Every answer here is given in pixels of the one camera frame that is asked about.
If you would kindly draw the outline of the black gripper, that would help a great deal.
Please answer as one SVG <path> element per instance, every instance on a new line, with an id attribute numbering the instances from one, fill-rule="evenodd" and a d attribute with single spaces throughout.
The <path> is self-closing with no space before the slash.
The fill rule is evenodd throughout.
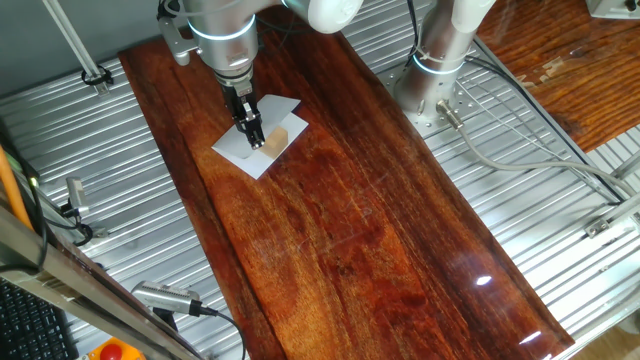
<path id="1" fill-rule="evenodd" d="M 265 143 L 265 137 L 253 83 L 223 84 L 222 92 L 233 120 L 240 122 L 237 124 L 238 131 L 246 137 L 253 150 L 261 148 Z"/>

